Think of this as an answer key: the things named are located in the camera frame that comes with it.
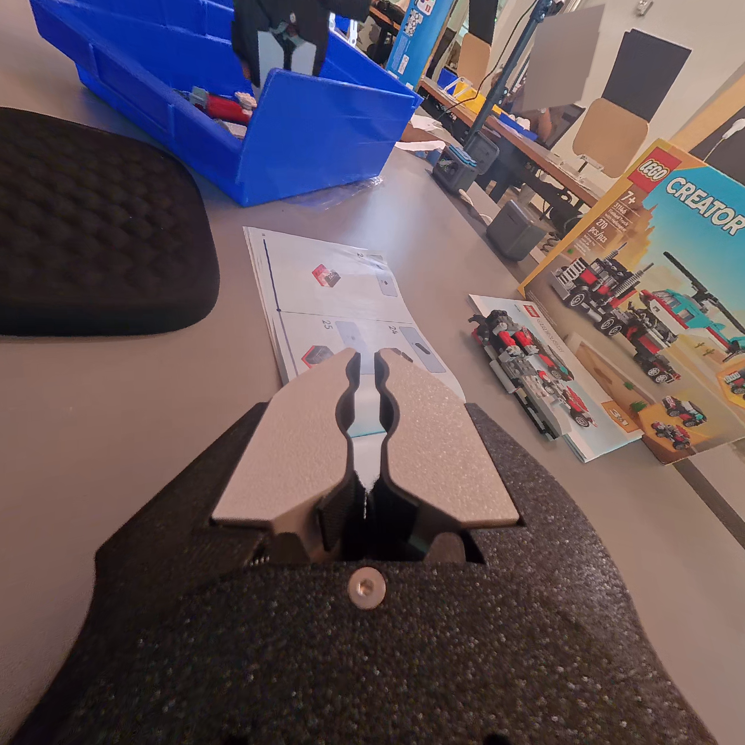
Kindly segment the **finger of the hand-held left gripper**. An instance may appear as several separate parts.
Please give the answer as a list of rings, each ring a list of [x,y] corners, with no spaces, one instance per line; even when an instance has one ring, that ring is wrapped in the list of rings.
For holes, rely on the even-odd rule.
[[[291,38],[286,29],[273,29],[257,32],[258,83],[262,88],[272,69],[291,68]]]
[[[298,35],[289,36],[289,45],[289,69],[299,74],[317,76],[315,71],[317,46]]]

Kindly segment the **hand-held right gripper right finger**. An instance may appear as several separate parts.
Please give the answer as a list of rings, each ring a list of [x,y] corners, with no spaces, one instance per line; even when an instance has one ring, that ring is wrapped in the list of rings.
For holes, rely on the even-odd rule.
[[[377,556],[480,556],[470,532],[520,516],[466,404],[395,349],[374,356],[380,473],[371,493]]]

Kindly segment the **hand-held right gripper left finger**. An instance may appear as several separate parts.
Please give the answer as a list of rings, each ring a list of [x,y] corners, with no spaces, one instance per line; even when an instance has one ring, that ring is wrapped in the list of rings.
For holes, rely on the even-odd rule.
[[[289,381],[268,403],[211,520],[289,534],[310,560],[329,560],[355,503],[349,428],[360,353],[343,349]]]

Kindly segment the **pile of toy bricks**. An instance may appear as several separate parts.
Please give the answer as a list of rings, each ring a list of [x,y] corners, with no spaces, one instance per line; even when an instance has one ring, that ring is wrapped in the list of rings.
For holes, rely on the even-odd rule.
[[[204,88],[192,87],[191,91],[181,92],[181,95],[236,139],[244,140],[247,126],[257,108],[256,98],[251,94],[237,92],[232,98],[225,98]]]

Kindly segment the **blue plastic bin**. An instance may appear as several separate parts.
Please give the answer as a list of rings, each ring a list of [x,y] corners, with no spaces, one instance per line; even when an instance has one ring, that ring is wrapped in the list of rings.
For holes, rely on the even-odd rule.
[[[243,139],[180,95],[250,91],[231,2],[31,2],[80,81],[242,206],[376,177],[422,98],[337,33],[317,78],[269,74]]]

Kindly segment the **instruction booklet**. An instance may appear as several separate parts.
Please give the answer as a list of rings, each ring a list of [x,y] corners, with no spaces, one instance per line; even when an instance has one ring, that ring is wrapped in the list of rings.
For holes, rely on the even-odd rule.
[[[409,312],[385,256],[343,244],[245,227],[270,339],[282,383],[350,347],[360,354],[355,419],[349,429],[355,470],[373,488],[385,430],[374,354],[398,349],[448,385],[463,389]]]
[[[488,316],[493,310],[507,312],[516,323],[526,326],[534,337],[560,357],[571,370],[574,381],[569,385],[580,395],[598,426],[582,428],[574,424],[572,433],[557,440],[565,440],[581,461],[587,463],[641,439],[641,429],[622,413],[615,400],[569,350],[537,304],[475,294],[470,295],[470,301],[475,309],[474,314]]]

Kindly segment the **tall blue toy box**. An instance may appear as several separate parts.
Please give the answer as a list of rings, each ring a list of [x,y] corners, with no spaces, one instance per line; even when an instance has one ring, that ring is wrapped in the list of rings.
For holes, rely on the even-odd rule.
[[[386,62],[386,71],[415,90],[455,1],[410,1]]]

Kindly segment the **toy brick truck model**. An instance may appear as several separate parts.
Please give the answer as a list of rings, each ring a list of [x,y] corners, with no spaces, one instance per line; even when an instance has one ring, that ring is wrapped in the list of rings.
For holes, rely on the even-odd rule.
[[[508,394],[516,397],[540,433],[556,440],[574,424],[597,427],[589,408],[569,385],[574,377],[563,360],[516,323],[507,312],[474,314],[471,331],[489,357],[489,366]]]

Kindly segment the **closed instruction booklet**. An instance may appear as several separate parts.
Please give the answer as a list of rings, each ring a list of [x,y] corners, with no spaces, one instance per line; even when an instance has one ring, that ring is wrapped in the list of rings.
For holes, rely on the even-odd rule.
[[[587,463],[641,439],[641,429],[622,413],[615,400],[569,350],[537,304],[475,294],[470,295],[470,301],[475,309],[474,314],[488,316],[493,310],[507,312],[516,323],[526,326],[534,337],[560,357],[571,370],[574,381],[569,385],[580,395],[598,426],[582,428],[574,424],[572,433],[557,440],[565,440],[581,461]]]

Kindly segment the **dark grey box device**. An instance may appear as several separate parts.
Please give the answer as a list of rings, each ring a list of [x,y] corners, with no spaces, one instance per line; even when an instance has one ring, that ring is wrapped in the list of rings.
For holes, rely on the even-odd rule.
[[[535,223],[515,200],[509,200],[501,207],[486,231],[489,245],[511,262],[525,259],[546,235],[546,230]]]
[[[448,144],[433,165],[432,177],[446,192],[458,196],[492,167],[498,154],[498,145],[481,136],[471,143],[469,150]]]

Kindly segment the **black foam pad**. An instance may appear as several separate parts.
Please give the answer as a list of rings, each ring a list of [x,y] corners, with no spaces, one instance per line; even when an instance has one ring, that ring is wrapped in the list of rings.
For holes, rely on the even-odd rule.
[[[3,336],[178,331],[209,315],[219,289],[206,207],[178,160],[2,107]]]

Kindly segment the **cluttered wooden work table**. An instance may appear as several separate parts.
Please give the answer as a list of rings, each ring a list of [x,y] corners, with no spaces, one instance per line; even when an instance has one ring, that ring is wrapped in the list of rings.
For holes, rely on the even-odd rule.
[[[422,79],[417,91],[425,92],[427,96],[435,99],[440,105],[445,107],[447,110],[445,114],[456,117],[463,122],[467,131],[475,123],[477,116],[465,104],[453,101],[432,80],[428,78]],[[604,192],[598,186],[586,179],[582,179],[581,174],[575,176],[567,168],[561,166],[558,156],[551,153],[545,147],[531,141],[498,118],[494,116],[488,117],[486,124],[483,126],[484,130],[486,128],[489,128],[490,131],[510,142],[515,148],[525,154],[531,162],[535,163],[540,170],[549,174],[581,202],[593,206],[603,196]]]

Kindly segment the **toy brick set box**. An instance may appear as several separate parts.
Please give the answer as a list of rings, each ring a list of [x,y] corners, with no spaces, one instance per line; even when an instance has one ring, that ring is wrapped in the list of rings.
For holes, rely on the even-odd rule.
[[[520,287],[662,463],[743,439],[743,208],[658,139]]]

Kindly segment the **wooden divider board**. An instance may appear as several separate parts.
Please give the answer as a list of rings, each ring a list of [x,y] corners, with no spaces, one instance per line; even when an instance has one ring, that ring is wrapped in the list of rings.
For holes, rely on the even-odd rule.
[[[586,110],[573,140],[577,156],[588,156],[610,178],[620,177],[647,138],[649,123],[606,98]]]

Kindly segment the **black backdrop panel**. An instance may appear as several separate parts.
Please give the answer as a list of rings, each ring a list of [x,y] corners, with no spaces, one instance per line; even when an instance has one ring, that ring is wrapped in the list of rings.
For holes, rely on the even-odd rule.
[[[718,92],[686,124],[684,149],[703,163],[743,179],[744,75]]]
[[[602,98],[651,122],[691,50],[638,29],[624,33]]]

